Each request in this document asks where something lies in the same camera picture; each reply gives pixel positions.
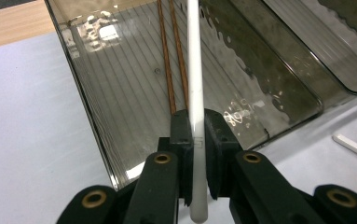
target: clamp jaw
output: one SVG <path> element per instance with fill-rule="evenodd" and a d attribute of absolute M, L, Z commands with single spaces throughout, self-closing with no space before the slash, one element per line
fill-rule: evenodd
<path fill-rule="evenodd" d="M 178 198 L 192 199 L 193 139 L 186 110 L 172 116 L 170 138 L 159 138 L 140 178 L 116 192 L 80 191 L 58 223 L 176 223 Z M 267 157 L 244 151 L 224 118 L 205 110 L 207 181 L 214 199 L 230 198 L 236 223 L 357 223 L 357 193 L 319 186 L 310 196 L 292 187 Z"/>

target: gray surface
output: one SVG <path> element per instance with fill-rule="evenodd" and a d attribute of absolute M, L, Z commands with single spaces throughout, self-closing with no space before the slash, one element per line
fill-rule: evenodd
<path fill-rule="evenodd" d="M 53 223 L 111 185 L 56 34 L 0 47 L 0 223 Z"/>
<path fill-rule="evenodd" d="M 357 192 L 357 154 L 332 140 L 344 131 L 357 140 L 357 98 L 260 149 L 288 181 L 312 194 L 315 187 L 337 184 Z"/>

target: wooden surface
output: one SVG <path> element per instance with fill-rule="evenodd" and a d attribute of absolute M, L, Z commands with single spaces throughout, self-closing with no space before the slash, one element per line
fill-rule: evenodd
<path fill-rule="evenodd" d="M 0 9 L 0 46 L 54 31 L 42 0 Z"/>

